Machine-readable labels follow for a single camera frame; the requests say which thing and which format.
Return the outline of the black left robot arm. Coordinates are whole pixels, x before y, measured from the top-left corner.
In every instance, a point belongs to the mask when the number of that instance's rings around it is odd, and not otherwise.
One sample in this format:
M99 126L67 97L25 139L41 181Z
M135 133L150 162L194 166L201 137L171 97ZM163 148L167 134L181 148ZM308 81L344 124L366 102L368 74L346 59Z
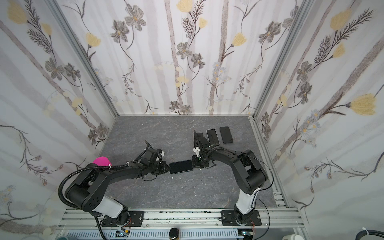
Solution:
M164 151L147 147L134 161L124 165L101 166L95 163L65 177L59 185L59 199L68 207L98 213L112 219L123 214L125 206L105 195L109 185L139 179L147 174L158 176L169 171Z

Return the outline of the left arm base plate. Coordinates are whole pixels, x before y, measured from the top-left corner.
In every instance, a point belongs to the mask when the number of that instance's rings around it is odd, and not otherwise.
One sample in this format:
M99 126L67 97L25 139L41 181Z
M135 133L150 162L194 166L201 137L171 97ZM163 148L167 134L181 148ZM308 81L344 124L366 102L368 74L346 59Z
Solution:
M141 227L144 213L144 211L122 211L115 219L105 215L100 224L102 227Z

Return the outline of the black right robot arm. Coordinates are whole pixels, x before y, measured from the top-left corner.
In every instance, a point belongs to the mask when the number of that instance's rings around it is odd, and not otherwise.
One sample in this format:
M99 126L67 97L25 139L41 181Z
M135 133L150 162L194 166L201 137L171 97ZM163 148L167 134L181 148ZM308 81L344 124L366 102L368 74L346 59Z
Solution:
M255 154L247 150L236 152L219 144L211 144L203 135L194 134L194 168L211 168L216 162L229 166L240 188L232 217L222 217L228 224L247 225L252 220L257 194L268 180L268 174Z

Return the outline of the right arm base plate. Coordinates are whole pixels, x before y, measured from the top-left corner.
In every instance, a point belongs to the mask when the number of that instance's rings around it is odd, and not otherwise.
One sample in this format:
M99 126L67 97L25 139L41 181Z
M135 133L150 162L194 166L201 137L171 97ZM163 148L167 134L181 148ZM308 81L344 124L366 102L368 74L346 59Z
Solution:
M219 220L223 226L261 226L261 217L257 210L253 210L246 215L242 215L241 212L235 210L223 210L221 211L221 217Z

